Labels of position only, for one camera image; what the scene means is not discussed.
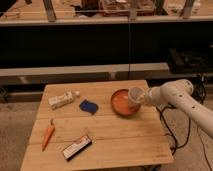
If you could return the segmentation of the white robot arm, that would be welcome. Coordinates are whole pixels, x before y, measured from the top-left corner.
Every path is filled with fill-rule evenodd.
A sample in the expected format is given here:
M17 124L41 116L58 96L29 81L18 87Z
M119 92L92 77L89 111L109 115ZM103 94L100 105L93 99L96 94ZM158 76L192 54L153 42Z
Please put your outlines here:
M171 104L175 106L213 139L213 111L191 96L193 90L193 84L189 80L180 79L143 90L137 100L143 105Z

